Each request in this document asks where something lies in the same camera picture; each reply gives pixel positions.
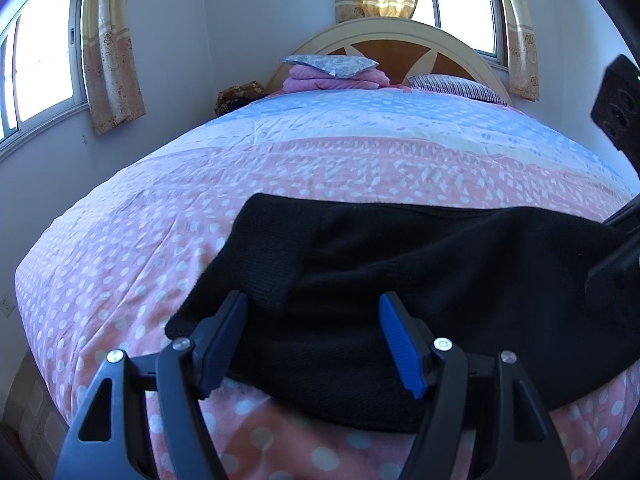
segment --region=window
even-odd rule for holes
[[[500,0],[418,0],[412,19],[441,28],[489,61],[504,64],[505,29]]]
[[[86,102],[80,5],[28,0],[9,26],[0,46],[0,142]]]

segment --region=window frame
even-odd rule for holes
[[[17,55],[17,40],[20,28],[20,14],[18,14],[9,25],[7,30],[11,27],[15,27],[14,45],[13,45],[13,58],[12,63],[12,83],[14,94],[14,109],[17,126],[15,128],[9,128],[8,116],[6,113],[6,91],[4,88],[4,57],[7,48],[7,39],[2,40],[0,44],[0,76],[2,81],[0,84],[0,124],[2,125],[2,132],[4,137],[0,139],[0,151],[7,146],[7,140],[18,134],[17,137],[23,137],[35,130],[46,126],[48,123],[55,123],[61,118],[66,117],[74,110],[81,110],[86,107],[87,97],[84,89],[84,78],[82,77],[82,41],[81,41],[81,7],[82,0],[69,0],[69,16],[67,26],[67,41],[69,48],[69,70],[71,74],[71,86],[73,95],[64,101],[54,104],[53,106],[46,108],[45,110],[35,114],[26,120],[21,120],[20,110],[18,105],[17,93],[16,93],[16,65],[15,59]]]
[[[433,2],[433,16],[435,20],[435,26],[442,28],[440,21],[440,3],[439,0],[432,0]],[[504,9],[502,6],[502,0],[491,0],[491,12],[494,19],[494,48],[495,56],[489,52],[483,50],[474,49],[486,62],[492,66],[498,68],[507,68],[506,57],[506,26],[504,23]]]

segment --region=black cloth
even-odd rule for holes
[[[640,308],[585,307],[588,270],[627,235],[538,208],[468,210],[252,196],[224,248],[166,326],[189,335],[232,289],[250,300],[236,378],[339,424],[415,432],[378,322],[398,293],[463,350],[520,357],[550,410],[640,357]]]

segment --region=striped pillow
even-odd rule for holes
[[[408,79],[411,88],[441,94],[459,95],[461,97],[475,99],[476,101],[509,106],[497,92],[491,90],[488,86],[462,77],[443,74],[425,74],[410,76]]]

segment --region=tiled floor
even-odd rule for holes
[[[4,422],[18,432],[20,443],[43,480],[53,478],[68,427],[49,396],[31,353],[9,392]]]

